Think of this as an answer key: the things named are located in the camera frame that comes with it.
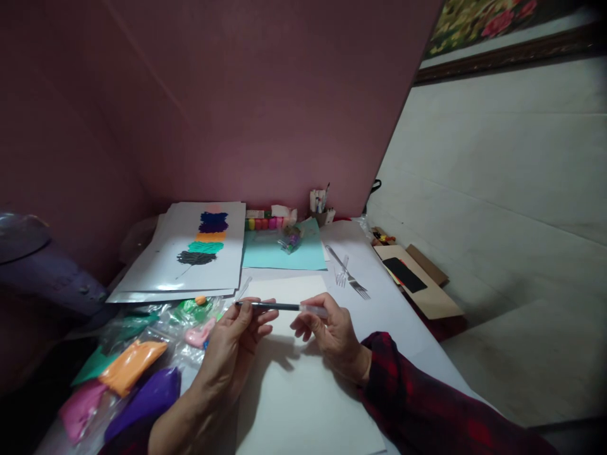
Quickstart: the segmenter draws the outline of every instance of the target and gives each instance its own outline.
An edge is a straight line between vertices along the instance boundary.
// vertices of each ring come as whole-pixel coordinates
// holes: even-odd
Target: black card
[[[427,288],[424,282],[409,270],[399,258],[390,258],[382,262],[412,294]]]

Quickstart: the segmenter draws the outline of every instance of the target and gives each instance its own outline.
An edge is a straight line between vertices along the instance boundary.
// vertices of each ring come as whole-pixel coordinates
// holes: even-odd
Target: framed picture
[[[598,16],[573,0],[446,0],[415,85],[602,52]]]

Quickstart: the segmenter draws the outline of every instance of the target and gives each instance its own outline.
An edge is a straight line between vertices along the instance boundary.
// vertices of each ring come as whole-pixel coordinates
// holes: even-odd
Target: orange clay
[[[101,373],[99,380],[122,398],[127,396],[141,375],[166,351],[166,343],[135,340],[126,351]]]
[[[226,239],[226,233],[209,233],[209,234],[196,234],[194,241],[201,241],[204,243],[208,242],[223,242]]]

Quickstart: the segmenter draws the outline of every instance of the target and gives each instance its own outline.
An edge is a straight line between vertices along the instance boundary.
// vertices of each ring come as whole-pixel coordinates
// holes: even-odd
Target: orange clay pack
[[[167,343],[135,340],[99,376],[99,380],[122,398],[127,396],[141,375],[166,351]]]

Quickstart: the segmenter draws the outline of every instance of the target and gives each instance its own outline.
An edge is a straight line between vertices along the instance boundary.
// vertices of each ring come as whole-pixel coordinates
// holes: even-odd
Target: pink wall
[[[0,209],[39,215],[80,265],[109,282],[118,246],[152,213],[151,200],[77,61],[44,12],[28,4],[0,10]]]
[[[331,182],[359,215],[441,0],[52,0],[159,208],[283,202]]]

